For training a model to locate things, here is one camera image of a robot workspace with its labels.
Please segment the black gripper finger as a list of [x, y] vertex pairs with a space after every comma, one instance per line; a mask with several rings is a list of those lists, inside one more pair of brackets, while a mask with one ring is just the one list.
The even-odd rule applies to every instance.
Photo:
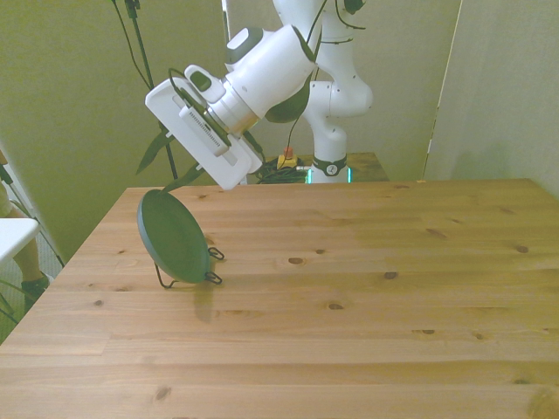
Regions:
[[181, 187], [187, 186], [194, 182], [200, 175], [205, 172], [204, 168], [199, 164], [194, 164], [184, 175], [173, 180], [166, 187], [162, 189], [162, 192], [169, 193], [172, 190], [179, 189]]
[[147, 150], [141, 158], [136, 174], [139, 175], [145, 168], [147, 168], [154, 161], [159, 151], [167, 147], [173, 139], [174, 137], [172, 134], [168, 130], [163, 129], [149, 144]]

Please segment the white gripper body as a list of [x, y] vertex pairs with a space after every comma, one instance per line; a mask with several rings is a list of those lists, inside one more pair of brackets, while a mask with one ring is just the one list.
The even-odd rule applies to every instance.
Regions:
[[245, 140], [220, 133], [219, 125], [176, 88], [192, 91], [184, 79], [167, 79], [146, 96], [147, 108], [222, 189], [235, 188], [262, 161]]

